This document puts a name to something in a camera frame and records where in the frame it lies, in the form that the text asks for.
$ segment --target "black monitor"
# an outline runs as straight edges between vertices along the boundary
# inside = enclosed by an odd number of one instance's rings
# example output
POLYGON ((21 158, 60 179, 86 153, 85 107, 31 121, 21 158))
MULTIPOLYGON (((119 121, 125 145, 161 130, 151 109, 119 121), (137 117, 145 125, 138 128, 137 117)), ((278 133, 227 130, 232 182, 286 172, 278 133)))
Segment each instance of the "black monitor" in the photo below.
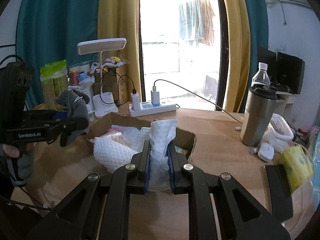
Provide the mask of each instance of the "black monitor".
POLYGON ((278 52, 278 81, 288 86, 292 92, 301 93, 305 62, 295 56, 278 52))
POLYGON ((277 54, 263 47, 258 46, 258 63, 268 64, 268 77, 271 82, 277 82, 277 54))

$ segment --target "clear plastic bottle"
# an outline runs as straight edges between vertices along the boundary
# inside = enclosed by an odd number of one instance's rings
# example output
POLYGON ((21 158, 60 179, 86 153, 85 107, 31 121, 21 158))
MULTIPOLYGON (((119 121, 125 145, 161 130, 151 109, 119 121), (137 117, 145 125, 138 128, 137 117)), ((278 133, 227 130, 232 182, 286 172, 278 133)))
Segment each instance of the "clear plastic bottle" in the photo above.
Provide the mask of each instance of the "clear plastic bottle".
POLYGON ((253 85, 266 85, 270 86, 270 79, 267 74, 268 65, 262 62, 259 62, 259 70, 253 76, 251 86, 253 85))

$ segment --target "white lamp head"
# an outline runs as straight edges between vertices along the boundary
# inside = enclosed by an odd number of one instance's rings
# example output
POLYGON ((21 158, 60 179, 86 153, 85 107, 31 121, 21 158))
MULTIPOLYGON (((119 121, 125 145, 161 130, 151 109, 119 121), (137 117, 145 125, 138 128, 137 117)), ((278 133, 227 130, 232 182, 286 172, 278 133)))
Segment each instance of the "white lamp head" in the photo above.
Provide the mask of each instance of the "white lamp head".
POLYGON ((127 40, 125 38, 101 39, 78 43, 78 55, 85 55, 108 50, 124 49, 127 40))

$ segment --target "tabletop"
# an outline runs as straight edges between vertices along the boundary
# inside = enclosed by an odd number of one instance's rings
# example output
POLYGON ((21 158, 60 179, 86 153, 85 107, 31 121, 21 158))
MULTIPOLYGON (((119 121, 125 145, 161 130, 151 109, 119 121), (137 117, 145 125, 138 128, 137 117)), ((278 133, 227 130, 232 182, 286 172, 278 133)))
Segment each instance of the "tabletop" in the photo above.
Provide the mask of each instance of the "tabletop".
MULTIPOLYGON (((120 115, 127 115, 127 111, 128 105, 119 108, 120 115)), ((240 121, 243 120, 242 114, 232 115, 240 121)), ((177 119, 177 127, 196 135, 196 145, 190 161, 193 165, 213 175, 230 173, 269 209, 263 175, 266 163, 258 156, 250 155, 250 148, 241 143, 240 132, 234 129, 241 124, 226 113, 178 108, 177 111, 142 116, 139 119, 177 119)), ((99 175, 108 174, 108 170, 94 159, 84 138, 78 137, 65 148, 59 146, 59 140, 50 145, 41 142, 35 148, 34 178, 26 189, 41 202, 56 205, 93 172, 99 175)), ((12 198, 32 204, 19 189, 15 189, 12 198)), ((294 218, 285 225, 292 239, 305 227, 314 212, 310 208, 313 199, 303 198, 303 190, 297 192, 293 199, 294 218)), ((187 195, 173 195, 167 190, 132 195, 130 201, 130 240, 188 239, 187 195)))

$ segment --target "power strip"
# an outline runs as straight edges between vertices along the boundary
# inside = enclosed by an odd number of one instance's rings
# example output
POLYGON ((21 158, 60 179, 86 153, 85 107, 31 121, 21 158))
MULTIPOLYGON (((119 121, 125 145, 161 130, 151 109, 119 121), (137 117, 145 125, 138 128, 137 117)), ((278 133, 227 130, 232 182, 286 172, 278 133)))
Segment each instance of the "power strip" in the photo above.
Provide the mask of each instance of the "power strip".
POLYGON ((153 106, 151 101, 142 102, 140 103, 140 109, 138 110, 134 110, 133 104, 129 104, 129 113, 133 117, 170 112, 175 111, 176 109, 176 104, 173 104, 170 100, 160 100, 159 106, 153 106))

